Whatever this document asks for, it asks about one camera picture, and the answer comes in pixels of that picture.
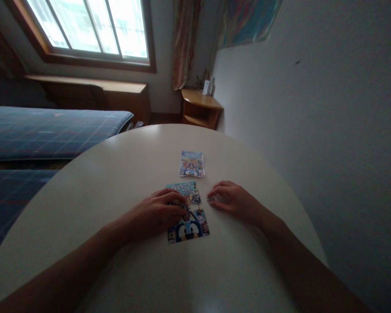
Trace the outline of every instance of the window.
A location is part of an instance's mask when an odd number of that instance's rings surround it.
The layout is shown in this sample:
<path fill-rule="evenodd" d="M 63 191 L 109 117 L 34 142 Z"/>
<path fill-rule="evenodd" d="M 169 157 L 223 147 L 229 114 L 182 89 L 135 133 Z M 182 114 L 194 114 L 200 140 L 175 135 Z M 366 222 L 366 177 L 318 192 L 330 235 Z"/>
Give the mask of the window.
<path fill-rule="evenodd" d="M 156 72 L 149 0 L 7 0 L 45 62 Z"/>

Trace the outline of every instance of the white tabletop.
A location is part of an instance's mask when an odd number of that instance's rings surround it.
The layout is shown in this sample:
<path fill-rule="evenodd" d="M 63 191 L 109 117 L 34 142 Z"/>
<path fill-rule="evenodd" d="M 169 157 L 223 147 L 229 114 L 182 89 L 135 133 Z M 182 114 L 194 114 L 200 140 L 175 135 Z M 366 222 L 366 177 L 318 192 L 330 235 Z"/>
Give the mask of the white tabletop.
<path fill-rule="evenodd" d="M 181 150 L 204 153 L 205 176 L 178 176 Z M 220 180 L 242 185 L 327 264 L 314 227 L 281 176 L 258 154 L 213 130 L 155 125 L 81 154 L 25 208 L 0 247 L 0 300 L 166 184 L 197 181 L 210 235 L 168 244 L 167 234 L 121 250 L 80 311 L 261 311 L 295 307 L 261 234 L 212 209 Z"/>

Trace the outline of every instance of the window sill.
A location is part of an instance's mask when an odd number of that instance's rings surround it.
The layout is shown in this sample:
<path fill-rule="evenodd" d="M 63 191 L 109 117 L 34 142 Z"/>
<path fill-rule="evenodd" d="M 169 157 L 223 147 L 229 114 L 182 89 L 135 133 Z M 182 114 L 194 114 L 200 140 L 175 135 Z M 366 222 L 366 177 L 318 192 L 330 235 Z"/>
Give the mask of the window sill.
<path fill-rule="evenodd" d="M 115 70 L 129 70 L 136 72 L 156 73 L 156 65 L 131 63 L 131 62 L 119 62 L 108 61 L 86 57 L 74 57 L 68 55 L 54 54 L 54 53 L 42 53 L 40 55 L 45 63 L 56 63 L 74 66 L 84 67 L 100 67 Z"/>

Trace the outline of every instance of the finger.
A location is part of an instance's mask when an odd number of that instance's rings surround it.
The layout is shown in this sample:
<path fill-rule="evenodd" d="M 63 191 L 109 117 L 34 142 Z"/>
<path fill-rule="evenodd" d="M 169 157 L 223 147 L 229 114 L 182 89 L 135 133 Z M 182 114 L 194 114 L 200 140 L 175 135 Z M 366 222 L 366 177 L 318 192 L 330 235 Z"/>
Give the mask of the finger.
<path fill-rule="evenodd" d="M 181 194 L 177 192 L 170 192 L 167 194 L 164 194 L 160 197 L 163 204 L 167 204 L 168 202 L 172 202 L 174 200 L 178 200 L 182 203 L 187 203 L 187 200 L 182 196 Z"/>
<path fill-rule="evenodd" d="M 232 193 L 232 190 L 230 189 L 230 187 L 227 187 L 227 186 L 218 186 L 218 187 L 213 188 L 213 190 L 210 191 L 207 196 L 214 196 L 215 194 L 218 194 L 218 193 L 226 194 L 226 195 L 230 196 Z"/>
<path fill-rule="evenodd" d="M 218 182 L 212 189 L 215 189 L 218 186 L 227 186 L 230 187 L 233 183 L 230 180 L 222 180 L 221 182 Z"/>
<path fill-rule="evenodd" d="M 219 211 L 229 211 L 230 206 L 226 203 L 221 203 L 217 201 L 211 201 L 209 204 L 214 207 L 215 209 L 218 209 Z"/>
<path fill-rule="evenodd" d="M 161 189 L 161 190 L 158 190 L 158 191 L 154 192 L 152 195 L 153 196 L 163 196 L 164 194 L 167 194 L 167 193 L 170 193 L 170 192 L 179 193 L 178 191 L 176 191 L 174 189 L 164 188 L 164 189 Z"/>
<path fill-rule="evenodd" d="M 166 216 L 183 216 L 187 214 L 187 210 L 180 206 L 164 205 L 161 210 Z"/>

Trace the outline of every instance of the wooden window frame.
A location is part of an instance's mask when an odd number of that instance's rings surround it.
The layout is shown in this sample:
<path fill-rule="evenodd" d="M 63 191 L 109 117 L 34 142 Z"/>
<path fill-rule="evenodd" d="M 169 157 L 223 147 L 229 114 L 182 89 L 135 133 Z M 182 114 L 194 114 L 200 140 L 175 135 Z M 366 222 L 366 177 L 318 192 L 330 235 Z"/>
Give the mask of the wooden window frame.
<path fill-rule="evenodd" d="M 33 12 L 23 0 L 4 0 L 30 43 L 45 63 L 67 64 L 85 67 L 102 67 L 116 70 L 156 73 L 155 46 L 153 43 L 152 15 L 149 0 L 142 0 L 143 23 L 149 64 L 134 63 L 133 57 L 120 60 L 120 55 L 109 55 L 88 51 L 67 51 L 51 46 L 42 27 L 37 25 Z"/>

